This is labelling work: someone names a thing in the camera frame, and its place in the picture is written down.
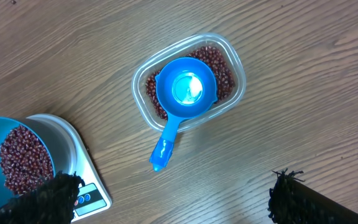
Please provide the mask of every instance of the adzuki bean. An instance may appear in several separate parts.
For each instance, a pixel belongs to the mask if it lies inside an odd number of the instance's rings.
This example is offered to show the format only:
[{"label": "adzuki bean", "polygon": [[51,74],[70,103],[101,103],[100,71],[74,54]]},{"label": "adzuki bean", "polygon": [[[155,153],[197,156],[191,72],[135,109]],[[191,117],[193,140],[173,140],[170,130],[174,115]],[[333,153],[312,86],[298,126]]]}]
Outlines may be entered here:
[{"label": "adzuki bean", "polygon": [[0,167],[5,187],[14,195],[35,190],[53,178],[52,162],[45,146],[24,126],[12,129],[0,145]]},{"label": "adzuki bean", "polygon": [[[186,57],[193,57],[203,61],[214,73],[217,87],[216,96],[218,97],[218,100],[215,103],[219,103],[230,96],[236,83],[234,82],[233,75],[229,67],[227,67],[227,63],[219,49],[212,46],[201,47],[186,55]],[[158,70],[147,77],[145,83],[146,94],[151,99],[157,116],[167,120],[167,112],[160,106],[155,92],[155,76],[160,72],[161,70]]]}]

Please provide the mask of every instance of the scale button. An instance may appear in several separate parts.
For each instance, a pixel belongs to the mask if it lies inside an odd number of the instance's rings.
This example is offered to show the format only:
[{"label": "scale button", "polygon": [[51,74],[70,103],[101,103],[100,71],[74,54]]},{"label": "scale button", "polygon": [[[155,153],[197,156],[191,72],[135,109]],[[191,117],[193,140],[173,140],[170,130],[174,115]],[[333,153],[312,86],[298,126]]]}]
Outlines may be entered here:
[{"label": "scale button", "polygon": [[86,201],[91,200],[91,196],[90,196],[89,194],[86,194],[86,195],[85,195],[85,200],[86,200]]},{"label": "scale button", "polygon": [[80,197],[78,198],[78,203],[84,203],[84,197],[80,196]]}]

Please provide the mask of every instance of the blue handle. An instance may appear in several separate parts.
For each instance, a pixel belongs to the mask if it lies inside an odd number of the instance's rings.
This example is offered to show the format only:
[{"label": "blue handle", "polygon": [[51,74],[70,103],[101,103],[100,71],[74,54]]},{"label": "blue handle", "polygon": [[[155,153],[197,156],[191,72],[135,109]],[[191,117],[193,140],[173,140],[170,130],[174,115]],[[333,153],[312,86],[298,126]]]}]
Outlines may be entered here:
[{"label": "blue handle", "polygon": [[177,136],[178,127],[182,121],[182,118],[168,116],[167,125],[150,156],[150,162],[153,164],[154,171],[158,172],[167,166],[169,158],[172,155],[173,143]]}]

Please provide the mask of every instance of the blue ladle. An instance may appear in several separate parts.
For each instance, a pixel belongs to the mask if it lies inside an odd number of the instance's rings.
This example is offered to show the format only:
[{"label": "blue ladle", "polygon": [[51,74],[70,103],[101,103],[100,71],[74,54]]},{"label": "blue ladle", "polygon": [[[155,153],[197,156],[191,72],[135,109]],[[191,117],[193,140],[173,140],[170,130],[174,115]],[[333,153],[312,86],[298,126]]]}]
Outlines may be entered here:
[{"label": "blue ladle", "polygon": [[168,115],[168,122],[150,157],[153,170],[160,171],[172,155],[179,124],[205,113],[218,98],[213,72],[195,58],[171,61],[155,81],[158,101]]}]

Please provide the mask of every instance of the wooden table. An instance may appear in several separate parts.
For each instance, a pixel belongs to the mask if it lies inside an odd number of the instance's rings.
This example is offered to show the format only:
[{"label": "wooden table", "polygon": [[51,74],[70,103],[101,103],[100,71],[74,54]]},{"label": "wooden table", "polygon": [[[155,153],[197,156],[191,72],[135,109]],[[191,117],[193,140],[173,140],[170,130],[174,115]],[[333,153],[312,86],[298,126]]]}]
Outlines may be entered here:
[{"label": "wooden table", "polygon": [[[232,43],[247,91],[155,173],[131,78],[200,32]],[[113,197],[78,224],[271,223],[286,167],[358,212],[358,1],[0,0],[0,116],[36,113],[77,127]]]}]

